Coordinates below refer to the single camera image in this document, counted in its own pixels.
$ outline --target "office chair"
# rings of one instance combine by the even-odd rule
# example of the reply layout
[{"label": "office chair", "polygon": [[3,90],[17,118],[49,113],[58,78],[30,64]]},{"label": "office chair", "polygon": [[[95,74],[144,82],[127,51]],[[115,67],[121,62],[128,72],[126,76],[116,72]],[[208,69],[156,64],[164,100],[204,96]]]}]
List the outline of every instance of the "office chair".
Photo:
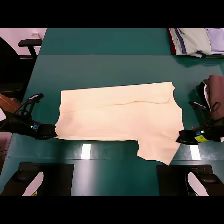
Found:
[{"label": "office chair", "polygon": [[0,37],[0,93],[22,101],[32,74],[37,55],[34,46],[41,46],[41,39],[21,40],[19,47],[28,47],[31,55],[18,55]]}]

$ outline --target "black chair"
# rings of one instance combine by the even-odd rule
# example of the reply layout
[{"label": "black chair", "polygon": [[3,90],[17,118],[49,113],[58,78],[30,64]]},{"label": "black chair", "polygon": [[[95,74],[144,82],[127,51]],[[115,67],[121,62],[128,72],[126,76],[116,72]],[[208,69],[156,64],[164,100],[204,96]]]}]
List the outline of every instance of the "black chair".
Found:
[{"label": "black chair", "polygon": [[18,55],[0,37],[0,93],[22,101],[32,74],[37,55],[34,46],[41,46],[41,39],[26,39],[19,47],[28,47],[31,55]]}]

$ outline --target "green table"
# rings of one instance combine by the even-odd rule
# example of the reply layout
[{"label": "green table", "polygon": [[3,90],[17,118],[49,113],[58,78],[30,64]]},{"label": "green table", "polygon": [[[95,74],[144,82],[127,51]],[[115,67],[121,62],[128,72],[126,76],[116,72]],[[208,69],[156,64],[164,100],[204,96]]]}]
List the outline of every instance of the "green table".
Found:
[{"label": "green table", "polygon": [[[33,119],[56,123],[60,92],[66,89],[172,81],[183,109],[185,128],[198,125],[188,101],[195,86],[210,74],[223,75],[223,59],[170,55],[166,29],[48,29],[25,98],[45,97]],[[91,144],[90,160],[81,160],[83,144]],[[211,164],[224,181],[224,145],[199,145],[200,161],[181,145],[172,164]],[[0,191],[20,162],[74,164],[72,195],[158,195],[157,161],[138,158],[134,141],[38,141],[14,134],[0,176]]]}]

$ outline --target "table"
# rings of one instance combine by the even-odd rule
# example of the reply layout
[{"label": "table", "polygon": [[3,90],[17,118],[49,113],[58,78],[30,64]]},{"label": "table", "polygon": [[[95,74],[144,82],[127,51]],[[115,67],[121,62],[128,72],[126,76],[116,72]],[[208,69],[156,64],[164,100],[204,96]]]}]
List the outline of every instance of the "table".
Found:
[{"label": "table", "polygon": [[[172,81],[189,129],[198,121],[188,101],[210,74],[223,75],[224,60],[170,55],[164,28],[48,29],[25,98],[42,92],[33,119],[56,123],[61,90]],[[91,144],[90,160],[81,159],[83,144]],[[158,195],[156,165],[162,163],[138,158],[137,150],[135,141],[38,141],[14,134],[0,191],[20,162],[59,162],[75,166],[72,195]],[[195,161],[195,149],[181,145],[172,164],[211,164],[224,181],[223,150],[222,143],[202,143]]]}]

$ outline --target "beige fabric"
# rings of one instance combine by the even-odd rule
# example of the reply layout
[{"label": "beige fabric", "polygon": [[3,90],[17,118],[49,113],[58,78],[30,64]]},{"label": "beige fabric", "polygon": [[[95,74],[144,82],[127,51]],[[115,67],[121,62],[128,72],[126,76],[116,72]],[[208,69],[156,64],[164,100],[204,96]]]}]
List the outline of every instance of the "beige fabric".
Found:
[{"label": "beige fabric", "polygon": [[136,140],[138,156],[169,164],[183,129],[171,82],[61,92],[58,138]]}]

